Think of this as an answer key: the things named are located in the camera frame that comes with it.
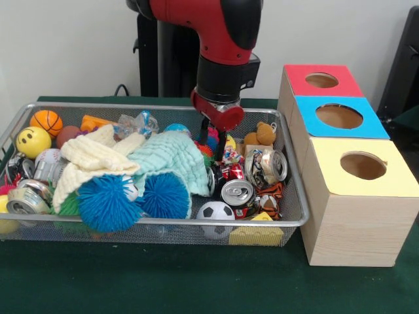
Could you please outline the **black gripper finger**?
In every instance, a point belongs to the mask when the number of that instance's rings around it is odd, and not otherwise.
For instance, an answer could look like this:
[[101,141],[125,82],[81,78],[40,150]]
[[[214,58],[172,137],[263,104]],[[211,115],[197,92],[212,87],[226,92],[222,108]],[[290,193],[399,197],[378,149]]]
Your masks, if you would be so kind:
[[216,162],[221,162],[223,159],[225,145],[227,141],[227,133],[226,131],[218,130],[219,142],[217,144],[217,148],[214,154],[214,160]]
[[208,127],[209,127],[209,122],[210,120],[207,117],[204,117],[204,119],[202,120],[202,124],[201,124],[201,128],[200,128],[200,135],[198,138],[198,143],[199,144],[206,144],[208,141]]

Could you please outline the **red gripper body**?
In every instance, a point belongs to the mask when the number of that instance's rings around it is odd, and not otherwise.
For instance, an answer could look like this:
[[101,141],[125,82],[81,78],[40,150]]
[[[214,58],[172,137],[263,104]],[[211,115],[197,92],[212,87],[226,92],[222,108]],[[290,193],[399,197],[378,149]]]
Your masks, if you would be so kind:
[[230,131],[239,126],[244,118],[244,110],[240,100],[234,103],[216,104],[198,94],[197,88],[191,92],[193,107],[219,131]]

